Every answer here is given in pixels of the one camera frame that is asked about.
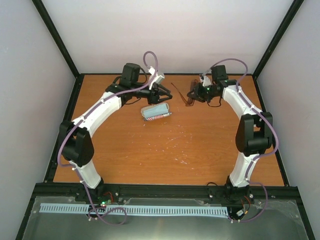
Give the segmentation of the black aluminium frame rail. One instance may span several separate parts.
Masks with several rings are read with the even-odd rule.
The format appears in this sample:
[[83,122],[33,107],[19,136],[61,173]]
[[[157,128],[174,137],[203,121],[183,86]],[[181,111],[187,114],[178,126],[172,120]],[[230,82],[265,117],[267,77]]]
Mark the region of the black aluminium frame rail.
[[[247,186],[232,190],[226,186],[215,185],[148,185],[148,184],[104,184],[98,189],[90,189],[94,201],[112,195],[115,202],[118,198],[182,198],[199,200],[225,200],[226,198],[242,198],[253,195],[263,199],[267,194],[269,199],[297,199],[300,193],[292,186]],[[85,187],[81,183],[37,183],[33,189],[33,197],[76,197],[78,201],[87,201]]]

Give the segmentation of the american flag glasses case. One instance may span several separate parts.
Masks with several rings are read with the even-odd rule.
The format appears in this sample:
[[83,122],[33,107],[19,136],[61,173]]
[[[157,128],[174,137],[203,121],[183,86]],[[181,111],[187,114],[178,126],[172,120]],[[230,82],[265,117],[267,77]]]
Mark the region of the american flag glasses case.
[[166,102],[143,107],[140,113],[146,122],[166,118],[172,114],[169,104]]

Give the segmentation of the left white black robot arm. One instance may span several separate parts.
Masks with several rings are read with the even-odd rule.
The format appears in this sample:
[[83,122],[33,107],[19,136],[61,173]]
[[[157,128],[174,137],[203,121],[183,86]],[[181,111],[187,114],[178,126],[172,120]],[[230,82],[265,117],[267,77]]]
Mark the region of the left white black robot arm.
[[149,105],[158,105],[173,97],[170,90],[161,84],[165,78],[162,72],[150,66],[150,76],[140,82],[141,71],[138,64],[126,63],[122,74],[114,79],[93,106],[72,121],[64,120],[59,126],[57,163],[63,167],[61,159],[67,160],[65,166],[77,173],[92,201],[99,201],[104,195],[104,182],[93,161],[92,137],[96,130],[132,98],[146,99]]

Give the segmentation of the light blue square mat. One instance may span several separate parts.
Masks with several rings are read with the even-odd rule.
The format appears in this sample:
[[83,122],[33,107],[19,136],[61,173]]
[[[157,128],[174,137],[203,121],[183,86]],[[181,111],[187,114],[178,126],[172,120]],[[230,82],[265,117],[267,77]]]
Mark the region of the light blue square mat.
[[167,114],[168,112],[169,112],[169,105],[166,102],[164,102],[164,103],[143,108],[141,110],[141,115],[147,119],[147,118],[152,118],[159,115],[164,115],[164,114]]

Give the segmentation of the brown sunglasses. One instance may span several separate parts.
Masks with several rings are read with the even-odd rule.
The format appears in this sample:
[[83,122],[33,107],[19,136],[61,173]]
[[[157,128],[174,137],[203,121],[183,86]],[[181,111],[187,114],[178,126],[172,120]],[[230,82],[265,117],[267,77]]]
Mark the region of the brown sunglasses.
[[[189,89],[190,92],[195,88],[198,82],[199,81],[197,79],[194,79],[190,82],[190,89]],[[171,82],[171,85],[177,90],[180,98],[182,99],[186,107],[192,107],[194,105],[195,100],[193,98],[191,98],[188,94],[183,95],[181,91],[172,82]]]

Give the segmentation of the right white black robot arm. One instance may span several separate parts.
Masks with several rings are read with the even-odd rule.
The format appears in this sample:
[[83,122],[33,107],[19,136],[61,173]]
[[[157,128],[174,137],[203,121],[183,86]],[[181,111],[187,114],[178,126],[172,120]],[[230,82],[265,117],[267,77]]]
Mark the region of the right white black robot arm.
[[210,70],[212,78],[206,74],[200,76],[200,82],[188,92],[187,97],[207,104],[218,97],[228,103],[239,118],[235,136],[237,160],[222,194],[228,202],[236,203],[249,197],[252,172],[258,160],[272,146],[273,117],[250,101],[237,80],[229,79],[224,65],[215,65]]

